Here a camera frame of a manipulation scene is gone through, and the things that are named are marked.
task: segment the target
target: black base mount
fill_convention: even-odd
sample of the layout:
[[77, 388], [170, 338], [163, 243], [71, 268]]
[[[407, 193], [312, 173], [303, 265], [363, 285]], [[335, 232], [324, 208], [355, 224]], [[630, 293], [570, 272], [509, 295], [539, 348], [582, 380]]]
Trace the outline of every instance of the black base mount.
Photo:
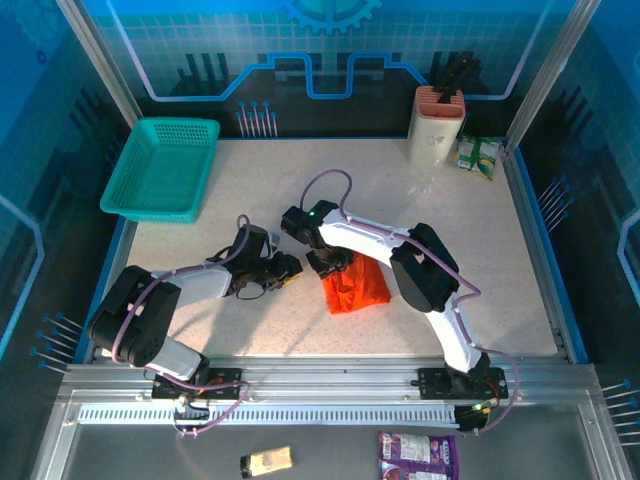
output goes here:
[[[240, 368], [208, 368], [199, 379], [201, 385], [215, 385], [219, 383], [236, 382], [242, 378]], [[240, 398], [242, 387], [229, 387], [220, 390], [207, 390], [198, 392], [196, 390], [179, 387], [161, 375], [156, 375], [153, 380], [153, 390], [151, 398], [154, 400], [176, 400], [180, 395], [186, 394], [193, 400], [237, 400]]]
[[411, 385], [420, 390], [420, 400], [490, 400], [498, 392], [500, 400], [509, 398], [501, 368], [488, 368], [482, 379], [457, 375], [447, 368], [420, 368]]

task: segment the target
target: purple snack bag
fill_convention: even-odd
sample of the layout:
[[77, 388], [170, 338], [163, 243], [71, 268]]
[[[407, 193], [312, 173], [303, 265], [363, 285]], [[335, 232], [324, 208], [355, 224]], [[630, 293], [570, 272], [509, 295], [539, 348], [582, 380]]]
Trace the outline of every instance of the purple snack bag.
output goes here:
[[[396, 480], [396, 477], [398, 480], [405, 480], [404, 477], [407, 480], [458, 479], [458, 452], [452, 435], [436, 437], [381, 432], [378, 441], [385, 480]], [[387, 465], [387, 477], [384, 476], [384, 465]]]

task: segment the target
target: circuit graphic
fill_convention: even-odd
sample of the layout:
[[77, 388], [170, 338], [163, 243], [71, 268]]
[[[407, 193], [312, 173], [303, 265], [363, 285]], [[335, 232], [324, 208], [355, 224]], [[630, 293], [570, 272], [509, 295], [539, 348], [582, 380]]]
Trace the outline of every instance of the circuit graphic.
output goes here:
[[348, 27], [360, 28], [362, 19], [371, 18], [371, 10], [380, 7], [380, 0], [282, 0], [289, 17], [313, 33], [336, 30], [347, 33]]

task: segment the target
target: plastic basket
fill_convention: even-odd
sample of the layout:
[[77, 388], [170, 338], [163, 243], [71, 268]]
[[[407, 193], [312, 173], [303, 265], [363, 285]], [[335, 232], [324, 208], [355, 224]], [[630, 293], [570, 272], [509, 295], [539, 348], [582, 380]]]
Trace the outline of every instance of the plastic basket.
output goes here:
[[216, 151], [220, 124], [143, 118], [120, 154], [100, 208], [135, 222], [194, 223]]

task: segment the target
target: red bag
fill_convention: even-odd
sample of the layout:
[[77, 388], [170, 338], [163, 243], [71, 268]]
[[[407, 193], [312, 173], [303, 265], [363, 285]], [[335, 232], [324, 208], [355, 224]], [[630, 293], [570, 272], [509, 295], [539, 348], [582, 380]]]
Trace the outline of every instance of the red bag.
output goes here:
[[322, 280], [330, 313], [354, 312], [391, 301], [378, 262], [357, 252], [353, 255], [353, 263], [344, 272], [332, 273]]

